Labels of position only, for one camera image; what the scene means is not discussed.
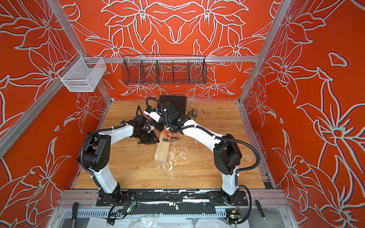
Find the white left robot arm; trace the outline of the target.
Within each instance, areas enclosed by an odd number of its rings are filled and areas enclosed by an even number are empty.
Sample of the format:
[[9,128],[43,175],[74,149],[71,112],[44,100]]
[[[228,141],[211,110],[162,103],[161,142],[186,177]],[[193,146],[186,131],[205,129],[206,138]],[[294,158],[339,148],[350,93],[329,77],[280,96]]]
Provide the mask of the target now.
[[143,115],[122,121],[119,126],[98,129],[86,134],[78,153],[77,162],[90,174],[99,194],[110,204],[120,205],[128,196],[121,193],[120,184],[114,179],[109,159],[111,146],[125,138],[135,138],[139,144],[157,144],[159,139]]

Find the light wooden block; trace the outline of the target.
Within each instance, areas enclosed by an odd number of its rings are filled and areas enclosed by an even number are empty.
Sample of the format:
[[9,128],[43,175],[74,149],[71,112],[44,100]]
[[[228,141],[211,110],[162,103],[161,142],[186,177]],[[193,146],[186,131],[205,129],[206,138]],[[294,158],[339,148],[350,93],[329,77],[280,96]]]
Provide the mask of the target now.
[[166,163],[170,142],[164,133],[160,134],[159,141],[154,155],[154,161],[157,163]]

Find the claw hammer red black handle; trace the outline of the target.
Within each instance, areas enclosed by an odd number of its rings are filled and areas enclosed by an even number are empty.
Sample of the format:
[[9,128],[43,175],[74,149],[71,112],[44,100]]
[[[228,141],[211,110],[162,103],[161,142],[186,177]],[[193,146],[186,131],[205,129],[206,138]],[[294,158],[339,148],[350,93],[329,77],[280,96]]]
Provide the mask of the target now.
[[163,142],[174,142],[174,141],[178,141],[178,137],[171,136],[165,130],[163,130],[162,133],[163,133],[163,139],[162,139]]

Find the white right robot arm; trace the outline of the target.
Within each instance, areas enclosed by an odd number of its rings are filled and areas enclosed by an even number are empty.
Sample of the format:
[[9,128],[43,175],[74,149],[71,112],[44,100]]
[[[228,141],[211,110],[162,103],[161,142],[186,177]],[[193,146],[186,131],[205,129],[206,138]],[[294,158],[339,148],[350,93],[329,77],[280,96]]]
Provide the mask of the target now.
[[164,127],[171,133],[181,133],[202,143],[213,152],[214,164],[222,176],[221,200],[232,205],[239,193],[237,170],[242,154],[235,138],[230,135],[214,133],[186,115],[179,114],[173,104],[153,108],[150,113],[144,112],[154,120],[155,128],[162,131]]

